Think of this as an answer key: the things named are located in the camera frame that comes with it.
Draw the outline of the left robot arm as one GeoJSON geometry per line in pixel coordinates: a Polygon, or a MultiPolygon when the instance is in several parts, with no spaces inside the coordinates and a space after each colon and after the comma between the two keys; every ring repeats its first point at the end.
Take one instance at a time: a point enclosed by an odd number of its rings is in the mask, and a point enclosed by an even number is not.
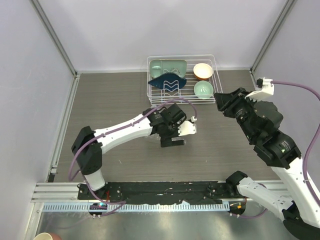
{"type": "Polygon", "coordinates": [[[93,130],[83,127],[71,147],[72,164],[84,178],[89,194],[100,200],[107,192],[102,174],[103,155],[129,141],[159,135],[162,148],[183,146],[183,136],[196,133],[195,121],[177,105],[148,108],[136,117],[114,126],[93,130]]]}

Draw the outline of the clear plastic bottle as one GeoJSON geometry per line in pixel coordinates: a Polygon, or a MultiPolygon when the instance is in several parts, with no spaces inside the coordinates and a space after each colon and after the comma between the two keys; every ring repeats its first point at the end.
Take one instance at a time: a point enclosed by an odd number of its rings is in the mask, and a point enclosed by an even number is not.
{"type": "Polygon", "coordinates": [[[155,144],[159,144],[161,142],[161,137],[158,134],[152,134],[152,135],[146,136],[145,139],[148,142],[155,143],[155,144]]]}

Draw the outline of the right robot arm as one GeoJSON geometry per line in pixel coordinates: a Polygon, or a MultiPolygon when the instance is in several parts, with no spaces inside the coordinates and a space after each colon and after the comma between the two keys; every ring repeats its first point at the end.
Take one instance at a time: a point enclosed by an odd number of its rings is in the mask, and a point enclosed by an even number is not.
{"type": "Polygon", "coordinates": [[[226,179],[226,193],[242,195],[262,205],[278,217],[284,227],[299,240],[320,238],[320,206],[310,191],[308,173],[295,141],[279,130],[283,115],[269,101],[251,99],[252,93],[238,88],[231,93],[215,93],[218,111],[237,121],[257,156],[281,179],[289,197],[261,186],[247,174],[236,171],[226,179]]]}

